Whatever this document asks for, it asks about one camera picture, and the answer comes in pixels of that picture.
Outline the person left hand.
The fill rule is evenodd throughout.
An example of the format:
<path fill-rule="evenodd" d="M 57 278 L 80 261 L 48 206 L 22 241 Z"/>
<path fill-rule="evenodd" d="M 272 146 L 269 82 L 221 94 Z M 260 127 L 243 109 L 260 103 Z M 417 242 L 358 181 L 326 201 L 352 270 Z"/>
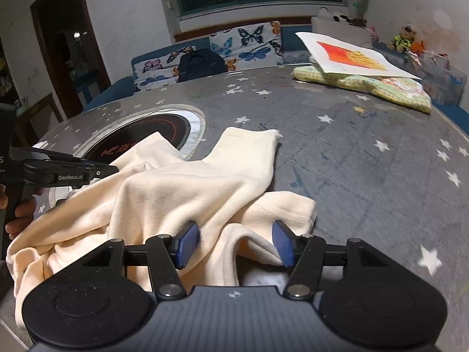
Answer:
<path fill-rule="evenodd" d="M 15 239 L 21 231 L 23 231 L 32 221 L 33 214 L 37 207 L 35 195 L 42 195 L 43 189 L 37 188 L 33 197 L 21 204 L 19 204 L 14 213 L 14 219 L 5 225 L 5 230 L 9 235 L 10 240 Z"/>

